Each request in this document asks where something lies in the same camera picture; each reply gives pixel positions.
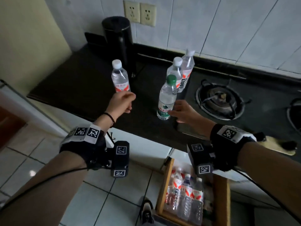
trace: wire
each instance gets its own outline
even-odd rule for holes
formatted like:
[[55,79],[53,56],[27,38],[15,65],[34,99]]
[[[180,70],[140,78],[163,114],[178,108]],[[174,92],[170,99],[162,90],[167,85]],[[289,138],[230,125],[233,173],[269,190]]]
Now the wire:
[[249,181],[253,182],[256,186],[258,186],[262,191],[264,191],[267,195],[270,196],[275,202],[277,202],[278,205],[280,205],[281,208],[283,208],[288,214],[290,214],[299,224],[301,224],[301,219],[297,217],[294,213],[292,213],[284,204],[282,204],[276,197],[274,197],[272,194],[270,194],[269,191],[265,190],[262,188],[258,183],[256,183],[253,179],[249,178],[245,174],[241,173],[240,171],[236,170],[235,168],[233,169],[237,173],[241,174],[242,176],[246,177]]
[[76,171],[83,171],[83,170],[88,170],[88,167],[85,167],[85,168],[77,168],[77,169],[72,169],[72,170],[70,170],[70,171],[65,171],[65,172],[59,173],[59,174],[57,174],[57,175],[53,175],[53,176],[51,176],[50,178],[47,178],[46,180],[41,181],[41,182],[35,184],[34,186],[30,187],[28,190],[25,190],[23,193],[21,193],[21,194],[19,194],[18,196],[16,196],[13,200],[11,200],[10,202],[8,202],[6,205],[4,205],[4,206],[0,209],[0,213],[1,213],[4,209],[6,209],[6,208],[8,208],[10,205],[12,205],[14,202],[16,202],[17,200],[19,200],[21,197],[23,197],[25,194],[27,194],[27,193],[29,193],[31,190],[37,188],[38,186],[40,186],[40,185],[42,185],[42,184],[44,184],[44,183],[46,183],[46,182],[48,182],[48,181],[50,181],[50,180],[52,180],[52,179],[54,179],[54,178],[57,178],[57,177],[59,177],[59,176],[62,176],[62,175],[65,175],[65,174],[69,174],[69,173],[73,173],[73,172],[76,172]]

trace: electrical outlet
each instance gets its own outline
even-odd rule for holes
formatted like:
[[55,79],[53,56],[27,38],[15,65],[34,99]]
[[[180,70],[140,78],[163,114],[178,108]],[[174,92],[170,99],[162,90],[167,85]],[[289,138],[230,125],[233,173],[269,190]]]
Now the electrical outlet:
[[140,23],[139,2],[123,0],[124,15],[130,22]]
[[156,25],[156,12],[155,5],[140,3],[140,23],[154,27]]

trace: hand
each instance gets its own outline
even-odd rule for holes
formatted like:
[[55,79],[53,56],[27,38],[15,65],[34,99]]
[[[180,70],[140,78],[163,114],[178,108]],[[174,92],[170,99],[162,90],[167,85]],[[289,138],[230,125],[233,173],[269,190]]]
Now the hand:
[[130,91],[121,91],[115,93],[110,100],[106,113],[110,114],[116,121],[123,113],[130,113],[132,109],[132,101],[136,95]]
[[177,117],[177,122],[191,124],[195,119],[202,117],[185,100],[177,100],[173,106],[174,110],[168,114]]

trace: wooden drawer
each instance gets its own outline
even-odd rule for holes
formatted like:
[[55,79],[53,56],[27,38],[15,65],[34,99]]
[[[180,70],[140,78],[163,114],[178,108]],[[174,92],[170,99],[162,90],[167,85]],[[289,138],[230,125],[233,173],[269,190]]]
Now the wooden drawer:
[[[164,174],[164,182],[160,189],[160,193],[156,204],[156,215],[158,215],[161,219],[165,219],[165,224],[171,225],[170,223],[173,222],[173,225],[193,226],[194,224],[184,221],[178,218],[176,215],[163,210],[168,182],[171,176],[171,170],[174,161],[174,159],[171,159],[166,168]],[[219,175],[213,175],[213,193],[213,205],[216,216],[216,220],[213,223],[213,226],[230,226],[230,186],[228,179]]]

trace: backsplash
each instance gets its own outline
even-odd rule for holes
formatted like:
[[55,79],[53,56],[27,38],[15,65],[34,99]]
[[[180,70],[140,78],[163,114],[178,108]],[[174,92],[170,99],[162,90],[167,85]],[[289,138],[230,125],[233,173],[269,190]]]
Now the backsplash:
[[[124,16],[123,0],[45,0],[73,51],[84,32]],[[301,0],[131,0],[156,5],[156,26],[131,23],[133,42],[301,78]]]

